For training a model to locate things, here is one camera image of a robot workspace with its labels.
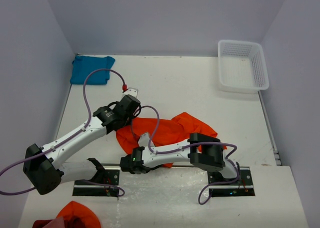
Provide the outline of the orange t shirt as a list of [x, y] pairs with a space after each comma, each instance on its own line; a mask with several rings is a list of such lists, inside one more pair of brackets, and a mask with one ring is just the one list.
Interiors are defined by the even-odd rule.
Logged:
[[[134, 148], [139, 147], [139, 137], [148, 132], [152, 134], [157, 124], [156, 118], [135, 118], [132, 126], [125, 126], [116, 132], [119, 145], [126, 154], [131, 154]], [[187, 140], [191, 133], [201, 133], [216, 138], [218, 133], [209, 125], [183, 112], [171, 120], [161, 119], [158, 129], [152, 138], [158, 154], [144, 147], [142, 153], [143, 165], [154, 168], [159, 165], [172, 167], [173, 163], [189, 162], [190, 149], [181, 150], [182, 146], [188, 145]], [[178, 150], [170, 154], [159, 154], [159, 152]]]

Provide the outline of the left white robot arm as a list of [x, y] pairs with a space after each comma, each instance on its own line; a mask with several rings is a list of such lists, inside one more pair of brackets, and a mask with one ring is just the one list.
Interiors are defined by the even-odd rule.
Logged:
[[135, 90], [125, 92], [120, 101], [98, 108], [86, 123], [62, 138], [42, 147], [31, 145], [25, 153], [23, 172], [40, 195], [69, 181], [101, 183], [106, 171], [95, 158], [84, 162], [67, 160], [93, 141], [128, 125], [140, 105]]

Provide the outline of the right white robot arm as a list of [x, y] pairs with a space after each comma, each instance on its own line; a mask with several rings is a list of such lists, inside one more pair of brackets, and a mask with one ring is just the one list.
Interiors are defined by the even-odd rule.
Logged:
[[241, 178], [240, 168], [229, 156], [236, 150], [233, 144], [200, 133], [174, 144], [155, 146], [149, 133], [144, 133], [138, 139], [138, 147], [122, 157], [119, 166], [123, 172], [145, 174], [164, 164], [188, 162], [208, 173], [220, 173], [218, 183], [235, 184]]

